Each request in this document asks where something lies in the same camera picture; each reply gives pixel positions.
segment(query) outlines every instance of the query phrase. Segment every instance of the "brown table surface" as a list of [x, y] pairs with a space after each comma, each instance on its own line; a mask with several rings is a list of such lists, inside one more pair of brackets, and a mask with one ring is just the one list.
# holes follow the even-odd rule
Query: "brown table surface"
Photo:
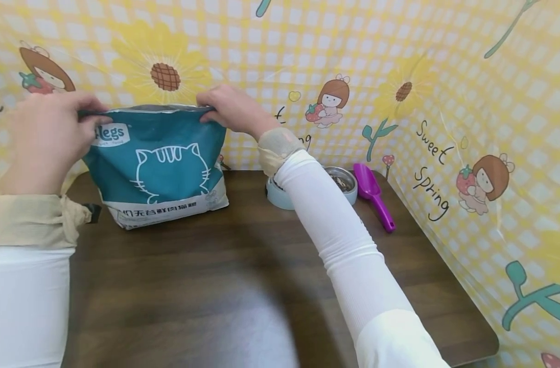
[[[377, 174], [397, 229], [354, 208], [444, 359], [492, 356], [492, 328]], [[356, 367], [322, 261], [260, 171], [225, 172], [230, 206], [126, 232], [103, 210], [71, 262], [64, 367]], [[68, 195], [99, 203], [89, 174]]]

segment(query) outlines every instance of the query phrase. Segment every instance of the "plastic scoop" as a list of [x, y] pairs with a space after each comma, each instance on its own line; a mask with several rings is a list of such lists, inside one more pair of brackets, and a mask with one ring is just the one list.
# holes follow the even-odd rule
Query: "plastic scoop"
[[378, 218], [380, 218], [382, 226], [384, 226], [388, 233], [392, 233], [396, 226], [387, 207], [382, 202], [380, 197], [382, 190], [376, 181], [374, 173], [370, 170], [370, 167], [364, 164], [354, 164], [354, 175], [358, 180], [358, 195], [372, 202], [378, 212]]

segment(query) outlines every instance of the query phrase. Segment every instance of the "beige sleeve cuff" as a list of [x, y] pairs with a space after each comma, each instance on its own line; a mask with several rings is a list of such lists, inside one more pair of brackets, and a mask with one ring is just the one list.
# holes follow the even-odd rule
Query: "beige sleeve cuff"
[[48, 249], [76, 246], [91, 212], [64, 195], [0, 195], [0, 245]]
[[274, 128], [265, 132], [258, 142], [264, 174], [272, 178], [290, 155], [304, 148], [302, 142], [287, 128]]

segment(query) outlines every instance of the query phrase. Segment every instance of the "decorative backdrop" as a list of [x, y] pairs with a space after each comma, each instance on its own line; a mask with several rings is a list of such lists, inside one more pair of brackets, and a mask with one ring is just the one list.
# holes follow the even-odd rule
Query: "decorative backdrop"
[[[0, 0], [0, 175], [29, 93], [221, 82], [388, 178], [500, 338], [480, 365], [560, 366], [560, 0]], [[220, 159], [259, 169], [245, 135]]]

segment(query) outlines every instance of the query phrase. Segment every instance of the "teal bag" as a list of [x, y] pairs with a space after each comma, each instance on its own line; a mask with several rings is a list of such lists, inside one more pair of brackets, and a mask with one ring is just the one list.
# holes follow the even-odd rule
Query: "teal bag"
[[118, 225], [131, 229], [229, 205], [218, 161], [226, 129], [199, 122], [211, 109], [141, 105], [103, 113], [113, 123], [97, 128], [83, 160]]

